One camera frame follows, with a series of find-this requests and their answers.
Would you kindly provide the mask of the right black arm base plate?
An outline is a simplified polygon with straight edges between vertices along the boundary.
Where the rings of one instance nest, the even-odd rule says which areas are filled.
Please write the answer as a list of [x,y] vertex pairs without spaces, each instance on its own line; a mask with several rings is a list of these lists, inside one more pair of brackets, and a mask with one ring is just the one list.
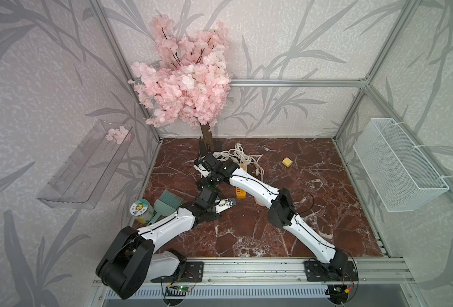
[[357,282],[359,280],[358,270],[355,263],[349,260],[345,268],[339,270],[320,263],[318,260],[310,259],[303,262],[304,273],[307,281],[311,282]]

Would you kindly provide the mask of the orange power strip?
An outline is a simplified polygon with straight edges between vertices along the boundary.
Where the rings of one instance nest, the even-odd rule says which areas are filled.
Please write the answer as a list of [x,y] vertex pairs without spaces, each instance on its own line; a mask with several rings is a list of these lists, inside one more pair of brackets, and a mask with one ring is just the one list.
[[245,199],[246,198],[246,191],[240,188],[235,188],[235,196],[238,199]]

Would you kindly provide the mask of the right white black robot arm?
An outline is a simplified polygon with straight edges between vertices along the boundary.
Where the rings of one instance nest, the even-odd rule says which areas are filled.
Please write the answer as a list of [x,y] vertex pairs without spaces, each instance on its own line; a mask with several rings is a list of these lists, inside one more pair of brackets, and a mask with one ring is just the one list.
[[206,182],[200,187],[212,187],[219,183],[229,184],[252,195],[269,210],[269,222],[282,228],[301,241],[315,255],[326,271],[343,276],[348,256],[336,246],[328,243],[310,228],[295,210],[290,191],[274,188],[248,174],[232,160],[219,161],[211,153],[194,162]]

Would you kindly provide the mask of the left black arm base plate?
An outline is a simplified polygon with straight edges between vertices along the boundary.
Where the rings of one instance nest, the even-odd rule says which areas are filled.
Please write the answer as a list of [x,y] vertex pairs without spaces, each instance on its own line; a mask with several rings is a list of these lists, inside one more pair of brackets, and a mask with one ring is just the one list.
[[204,274],[204,262],[184,262],[180,264],[173,275],[161,277],[159,281],[168,283],[202,282]]

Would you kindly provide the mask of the yellow charger plug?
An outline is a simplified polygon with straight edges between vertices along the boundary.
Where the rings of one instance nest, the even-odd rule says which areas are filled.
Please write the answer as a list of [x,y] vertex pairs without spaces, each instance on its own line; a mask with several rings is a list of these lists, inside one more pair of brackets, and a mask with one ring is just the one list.
[[287,157],[282,161],[282,164],[289,168],[293,164],[293,161]]

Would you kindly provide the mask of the white charger plug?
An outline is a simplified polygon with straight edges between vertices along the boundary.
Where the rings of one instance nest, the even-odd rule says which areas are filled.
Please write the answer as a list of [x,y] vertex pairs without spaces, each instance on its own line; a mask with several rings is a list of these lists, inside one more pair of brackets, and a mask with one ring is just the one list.
[[208,173],[209,171],[203,166],[201,162],[194,162],[194,168],[199,171],[200,173],[206,172]]

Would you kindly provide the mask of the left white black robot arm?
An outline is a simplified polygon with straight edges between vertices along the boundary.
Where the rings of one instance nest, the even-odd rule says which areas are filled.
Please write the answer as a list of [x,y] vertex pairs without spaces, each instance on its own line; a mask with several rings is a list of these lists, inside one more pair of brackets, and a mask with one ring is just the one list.
[[202,190],[193,202],[180,205],[172,215],[153,225],[138,230],[127,226],[117,234],[97,265],[96,275],[121,299],[131,297],[146,281],[157,250],[199,224],[220,219],[216,206],[221,191],[216,186],[228,184],[229,178],[210,175],[199,183]]

